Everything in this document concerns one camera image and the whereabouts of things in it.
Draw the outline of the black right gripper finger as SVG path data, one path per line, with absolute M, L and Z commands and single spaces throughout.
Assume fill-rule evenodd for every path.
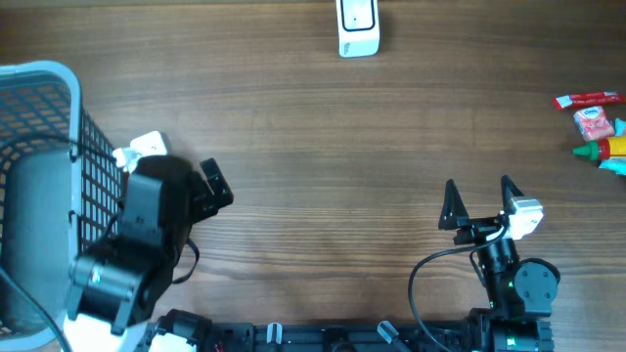
M 501 190 L 504 211 L 506 213 L 512 213 L 512 199 L 522 197 L 523 192 L 515 185 L 513 180 L 508 175 L 503 175 L 501 177 Z
M 470 217 L 453 179 L 445 184 L 444 201 L 438 221 L 439 230 L 457 230 L 467 227 Z

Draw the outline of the red sauce bottle green cap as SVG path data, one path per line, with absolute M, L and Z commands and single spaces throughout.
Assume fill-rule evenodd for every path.
M 625 137 L 613 136 L 589 141 L 585 145 L 572 149 L 572 154 L 591 161 L 604 161 L 611 158 L 625 157 Z

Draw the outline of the red stick sachet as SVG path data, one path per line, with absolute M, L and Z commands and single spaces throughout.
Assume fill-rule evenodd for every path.
M 553 104 L 557 110 L 583 109 L 594 106 L 621 104 L 624 102 L 625 95 L 616 92 L 571 94 L 553 99 Z

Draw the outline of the red white small packet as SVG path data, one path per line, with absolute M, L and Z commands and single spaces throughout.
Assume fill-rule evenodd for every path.
M 578 110 L 573 119 L 585 142 L 612 137 L 615 129 L 600 106 Z

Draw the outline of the light green tissue packet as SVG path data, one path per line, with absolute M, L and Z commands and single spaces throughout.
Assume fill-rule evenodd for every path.
M 615 119 L 616 137 L 625 136 L 625 122 L 619 118 Z M 600 163 L 599 169 L 610 170 L 618 176 L 625 176 L 625 158 L 610 158 Z

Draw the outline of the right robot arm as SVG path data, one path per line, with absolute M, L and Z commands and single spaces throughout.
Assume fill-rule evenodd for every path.
M 446 182 L 438 223 L 455 230 L 455 245 L 468 244 L 470 263 L 486 289 L 487 309 L 473 308 L 461 323 L 461 351 L 552 351 L 547 321 L 557 297 L 559 270 L 540 258 L 521 259 L 515 243 L 544 217 L 543 205 L 525 196 L 513 181 L 501 178 L 503 209 L 495 216 L 470 218 L 452 180 Z

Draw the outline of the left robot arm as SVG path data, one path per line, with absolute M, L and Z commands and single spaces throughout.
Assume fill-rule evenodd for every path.
M 121 210 L 69 267 L 64 350 L 204 350 L 211 321 L 179 310 L 149 320 L 167 289 L 188 279 L 174 269 L 193 226 L 233 200 L 212 158 L 199 170 L 175 155 L 140 158 Z

